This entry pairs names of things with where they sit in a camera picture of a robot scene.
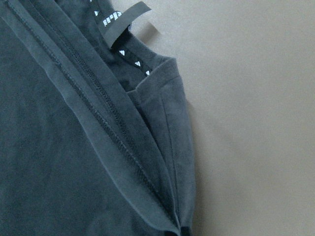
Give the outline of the black printed t-shirt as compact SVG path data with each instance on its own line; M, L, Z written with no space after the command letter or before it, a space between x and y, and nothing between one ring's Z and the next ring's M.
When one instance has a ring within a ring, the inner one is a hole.
M130 32L148 11L1 1L1 235L191 235L182 78Z

